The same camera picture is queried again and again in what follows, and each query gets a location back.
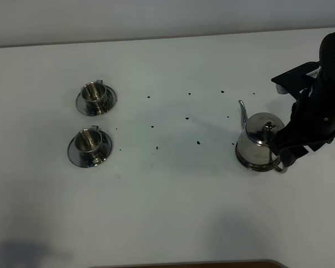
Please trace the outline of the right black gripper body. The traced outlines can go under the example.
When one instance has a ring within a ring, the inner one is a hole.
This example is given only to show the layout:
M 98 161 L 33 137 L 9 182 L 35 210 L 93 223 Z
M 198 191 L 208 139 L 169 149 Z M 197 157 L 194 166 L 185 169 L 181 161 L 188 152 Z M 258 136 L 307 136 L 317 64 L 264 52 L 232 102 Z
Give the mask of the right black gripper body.
M 313 151 L 335 137 L 335 61 L 330 64 L 311 61 L 289 70 L 301 74 L 318 68 L 317 77 L 308 79 L 308 87 L 298 96 L 291 95 L 296 101 L 289 121 L 294 123 L 301 144 Z

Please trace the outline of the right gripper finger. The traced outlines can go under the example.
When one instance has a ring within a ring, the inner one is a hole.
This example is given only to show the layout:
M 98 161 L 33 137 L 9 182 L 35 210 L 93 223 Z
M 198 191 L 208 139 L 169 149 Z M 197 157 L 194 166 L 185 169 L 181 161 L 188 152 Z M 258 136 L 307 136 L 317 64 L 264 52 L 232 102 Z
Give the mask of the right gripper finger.
M 308 150 L 306 144 L 282 143 L 279 145 L 279 155 L 284 167 L 290 167 L 300 157 L 305 156 Z
M 275 134 L 269 143 L 269 148 L 272 152 L 283 152 L 300 145 L 301 141 L 296 132 L 296 127 L 293 122 L 289 122 Z

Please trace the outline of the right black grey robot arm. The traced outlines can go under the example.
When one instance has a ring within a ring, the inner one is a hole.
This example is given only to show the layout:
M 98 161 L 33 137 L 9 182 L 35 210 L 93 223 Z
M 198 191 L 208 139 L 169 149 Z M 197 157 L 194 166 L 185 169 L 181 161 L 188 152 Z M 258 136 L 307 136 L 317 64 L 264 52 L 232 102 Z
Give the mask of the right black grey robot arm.
M 269 148 L 285 167 L 335 138 L 335 32 L 321 42 L 319 61 L 308 62 L 272 78 L 279 94 L 295 98 L 289 123 Z

